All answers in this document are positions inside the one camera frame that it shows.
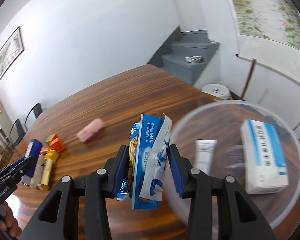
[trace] triangular cutout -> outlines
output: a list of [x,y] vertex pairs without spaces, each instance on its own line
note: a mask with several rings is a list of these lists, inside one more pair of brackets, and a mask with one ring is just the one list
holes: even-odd
[[236,191],[234,194],[238,205],[240,221],[242,223],[255,221],[257,217],[242,195],[238,191]]
[[60,190],[56,191],[52,196],[49,203],[42,210],[39,215],[40,221],[55,223],[58,217],[59,204],[61,200],[62,192]]

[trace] picture frame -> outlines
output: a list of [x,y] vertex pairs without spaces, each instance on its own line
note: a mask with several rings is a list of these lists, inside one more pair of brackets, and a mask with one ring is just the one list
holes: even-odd
[[0,49],[0,79],[23,51],[19,26]]

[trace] snack packet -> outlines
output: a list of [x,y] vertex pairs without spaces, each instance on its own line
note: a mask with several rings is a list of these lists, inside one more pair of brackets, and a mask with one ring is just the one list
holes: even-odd
[[130,132],[129,140],[129,162],[122,181],[121,189],[117,195],[117,200],[132,202],[132,187],[134,177],[134,163],[136,159],[136,148],[138,145],[140,123],[136,122]]
[[141,115],[138,148],[133,179],[132,209],[155,209],[158,201],[140,197],[149,154],[163,124],[163,119],[147,114]]
[[168,160],[168,142],[170,140],[172,121],[165,115],[162,127],[154,141],[149,154],[140,197],[162,201],[165,166]]

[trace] human hand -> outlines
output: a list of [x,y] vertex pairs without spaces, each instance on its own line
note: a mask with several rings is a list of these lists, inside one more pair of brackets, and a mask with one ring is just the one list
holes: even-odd
[[9,234],[11,237],[19,239],[22,230],[18,226],[18,221],[13,217],[11,208],[9,208],[8,203],[4,202],[3,207],[7,215],[4,217],[4,221],[0,220],[0,230],[5,232],[9,228]]

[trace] floral painting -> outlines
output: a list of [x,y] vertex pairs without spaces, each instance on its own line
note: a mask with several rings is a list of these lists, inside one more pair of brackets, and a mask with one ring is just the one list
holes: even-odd
[[22,52],[23,45],[18,27],[0,49],[0,79]]
[[290,0],[233,0],[240,34],[300,50],[300,18]]

